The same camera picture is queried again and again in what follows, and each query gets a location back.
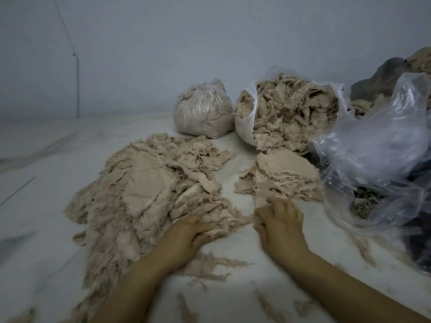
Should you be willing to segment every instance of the gray wall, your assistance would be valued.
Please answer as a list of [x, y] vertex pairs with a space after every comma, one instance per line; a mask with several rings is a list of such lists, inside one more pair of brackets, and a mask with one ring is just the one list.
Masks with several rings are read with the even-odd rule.
[[[80, 59], [82, 116], [170, 111], [178, 93], [214, 77], [235, 100], [273, 64], [350, 85], [431, 45], [431, 0], [56, 1]], [[56, 73], [68, 77], [66, 67]], [[30, 117], [19, 100], [15, 113], [3, 93], [2, 111]], [[46, 117], [73, 115], [49, 106]]]
[[53, 0], [0, 0], [0, 121], [72, 118], [76, 85]]

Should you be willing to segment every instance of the person's left hand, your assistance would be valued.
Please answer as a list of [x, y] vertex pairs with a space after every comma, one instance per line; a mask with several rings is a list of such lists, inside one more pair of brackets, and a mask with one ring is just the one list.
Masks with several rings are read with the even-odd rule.
[[178, 270], [191, 261], [203, 244], [212, 239], [202, 234], [212, 230], [209, 223], [199, 222], [202, 215], [186, 215], [169, 228], [148, 259], [160, 265], [166, 274]]

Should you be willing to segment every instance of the bare skin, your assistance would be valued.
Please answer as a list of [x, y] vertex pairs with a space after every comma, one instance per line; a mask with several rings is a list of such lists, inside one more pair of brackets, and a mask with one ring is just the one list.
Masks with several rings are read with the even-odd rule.
[[265, 252], [283, 266], [338, 322], [429, 323], [426, 317], [356, 280], [312, 253], [302, 231], [304, 215], [293, 202], [269, 198], [255, 225]]
[[[430, 323], [312, 253], [302, 231], [304, 215], [288, 200], [270, 198], [258, 208], [263, 224], [254, 226], [262, 248], [341, 323]], [[163, 278], [193, 259], [210, 239], [199, 215], [175, 223], [146, 257], [136, 262], [90, 323], [141, 322]]]
[[211, 240], [202, 234], [211, 225], [199, 219], [200, 215], [190, 215], [178, 220], [147, 256], [133, 264], [89, 323], [141, 322], [163, 278], [187, 264]]

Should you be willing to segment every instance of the clear plastic bag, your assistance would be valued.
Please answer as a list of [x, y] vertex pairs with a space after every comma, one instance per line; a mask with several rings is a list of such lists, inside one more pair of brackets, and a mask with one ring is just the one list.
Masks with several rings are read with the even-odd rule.
[[[427, 188], [407, 176], [427, 154], [430, 86], [427, 76], [405, 73], [389, 107], [368, 118], [355, 118], [343, 102], [333, 129], [312, 139], [326, 166], [321, 175], [325, 204], [336, 223], [362, 234], [388, 235], [391, 229], [402, 236], [422, 233], [406, 223], [425, 205]], [[350, 211], [358, 187], [382, 196], [366, 219]]]
[[235, 129], [233, 105], [222, 81], [193, 85], [178, 96], [174, 107], [177, 130], [219, 138]]
[[235, 130], [237, 134], [242, 138], [242, 140], [244, 140], [247, 144], [251, 146], [257, 146], [256, 141], [254, 140], [254, 137], [253, 137], [254, 121], [255, 121], [256, 111], [258, 108], [258, 95], [257, 95], [256, 84], [260, 81], [274, 81], [277, 79], [277, 77], [280, 74], [283, 74], [286, 77], [292, 76], [292, 77], [302, 78], [306, 81], [311, 81], [313, 82], [313, 84], [318, 86], [329, 85], [334, 89], [334, 92], [338, 98], [343, 96], [342, 84], [331, 83], [331, 82], [316, 82], [316, 81], [313, 81], [310, 77], [300, 74], [294, 69], [288, 69], [288, 68], [284, 68], [276, 65], [272, 66], [257, 81], [254, 81], [249, 86], [247, 86], [241, 92], [241, 95], [237, 100], [237, 103], [238, 103], [238, 101], [245, 93], [251, 95], [251, 97], [253, 98], [252, 108], [248, 109], [248, 111], [250, 112], [247, 113], [246, 116], [244, 116], [243, 118], [240, 118], [238, 115], [235, 115]]

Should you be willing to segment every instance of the white floor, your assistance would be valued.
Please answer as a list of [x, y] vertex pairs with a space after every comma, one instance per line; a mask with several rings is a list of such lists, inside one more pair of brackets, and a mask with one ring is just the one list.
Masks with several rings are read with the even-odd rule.
[[[0, 203], [30, 179], [0, 206], [0, 322], [36, 306], [37, 322], [58, 322], [86, 292], [81, 290], [85, 249], [71, 238], [84, 229], [62, 213], [73, 194], [92, 182], [112, 153], [128, 142], [153, 133], [177, 135], [170, 114], [104, 119], [60, 120], [45, 123], [0, 126], [0, 158], [29, 155], [73, 132], [54, 154], [20, 169], [0, 172]], [[251, 196], [233, 193], [238, 171], [249, 167], [256, 152], [232, 132], [214, 144], [234, 150], [238, 156], [227, 163], [216, 178], [223, 195], [244, 214], [251, 214]], [[0, 162], [0, 171], [4, 164]], [[304, 231], [311, 250], [391, 298], [431, 317], [431, 277], [398, 261], [370, 239], [377, 268], [367, 264], [342, 229], [326, 216], [321, 204], [300, 204], [305, 214]], [[153, 302], [150, 322], [180, 322], [176, 294], [184, 293], [200, 322], [267, 322], [254, 293], [264, 293], [288, 322], [332, 322], [322, 311], [306, 319], [294, 310], [294, 300], [309, 297], [267, 259], [257, 234], [247, 226], [225, 239], [204, 247], [215, 255], [245, 260], [253, 265], [229, 270], [226, 283], [208, 282], [204, 292], [187, 287], [186, 277], [170, 277]]]

